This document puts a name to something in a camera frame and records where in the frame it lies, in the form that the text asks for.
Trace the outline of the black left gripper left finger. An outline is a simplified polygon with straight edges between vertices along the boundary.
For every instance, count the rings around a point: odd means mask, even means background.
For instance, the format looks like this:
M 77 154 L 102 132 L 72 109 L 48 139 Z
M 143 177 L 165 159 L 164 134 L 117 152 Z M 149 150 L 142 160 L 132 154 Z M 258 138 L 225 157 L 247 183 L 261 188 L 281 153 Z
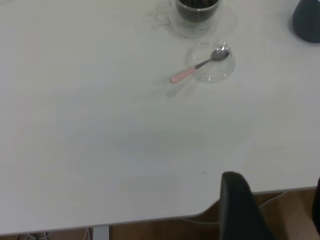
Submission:
M 219 198 L 220 240 L 274 240 L 250 186 L 245 178 L 232 171 L 221 176 Z

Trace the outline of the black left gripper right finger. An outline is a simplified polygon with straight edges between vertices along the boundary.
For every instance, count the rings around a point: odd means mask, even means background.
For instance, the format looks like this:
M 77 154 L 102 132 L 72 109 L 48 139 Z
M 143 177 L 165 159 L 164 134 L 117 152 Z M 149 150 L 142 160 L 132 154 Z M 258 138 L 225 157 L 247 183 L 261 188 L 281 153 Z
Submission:
M 312 206 L 312 221 L 316 229 L 320 229 L 320 178 L 314 194 Z

